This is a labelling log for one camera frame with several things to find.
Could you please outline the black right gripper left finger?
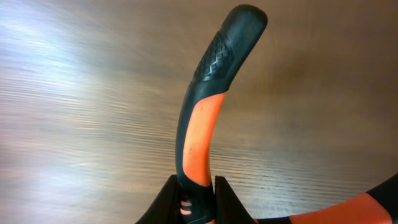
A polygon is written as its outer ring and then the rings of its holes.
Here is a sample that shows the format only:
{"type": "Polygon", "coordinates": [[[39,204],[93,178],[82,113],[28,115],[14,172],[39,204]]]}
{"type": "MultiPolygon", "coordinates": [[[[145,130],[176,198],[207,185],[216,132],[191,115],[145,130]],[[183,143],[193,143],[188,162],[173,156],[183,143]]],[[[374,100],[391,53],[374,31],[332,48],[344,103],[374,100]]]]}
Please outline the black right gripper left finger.
{"type": "Polygon", "coordinates": [[[136,224],[181,224],[178,180],[171,175],[136,224]]]}

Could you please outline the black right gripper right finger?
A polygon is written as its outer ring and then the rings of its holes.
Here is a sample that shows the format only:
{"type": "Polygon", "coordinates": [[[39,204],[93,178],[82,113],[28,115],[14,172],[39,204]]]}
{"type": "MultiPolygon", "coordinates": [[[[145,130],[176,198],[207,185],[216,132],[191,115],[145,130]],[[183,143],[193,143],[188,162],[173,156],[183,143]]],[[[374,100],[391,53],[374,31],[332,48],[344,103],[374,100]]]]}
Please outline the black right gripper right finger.
{"type": "Polygon", "coordinates": [[[225,177],[215,177],[216,224],[256,224],[225,177]]]}

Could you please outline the orange black pliers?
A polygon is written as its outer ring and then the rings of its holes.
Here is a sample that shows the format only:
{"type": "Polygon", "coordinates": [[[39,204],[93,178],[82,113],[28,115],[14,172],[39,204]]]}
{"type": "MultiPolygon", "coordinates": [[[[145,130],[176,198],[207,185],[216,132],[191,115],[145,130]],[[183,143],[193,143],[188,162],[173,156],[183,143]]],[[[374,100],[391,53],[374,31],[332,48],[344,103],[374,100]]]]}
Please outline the orange black pliers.
{"type": "MultiPolygon", "coordinates": [[[[259,8],[233,8],[195,70],[180,113],[175,165],[180,214],[185,223],[216,223],[215,184],[211,181],[210,142],[229,87],[267,25],[259,8]]],[[[329,208],[270,223],[396,223],[397,177],[329,208]]]]}

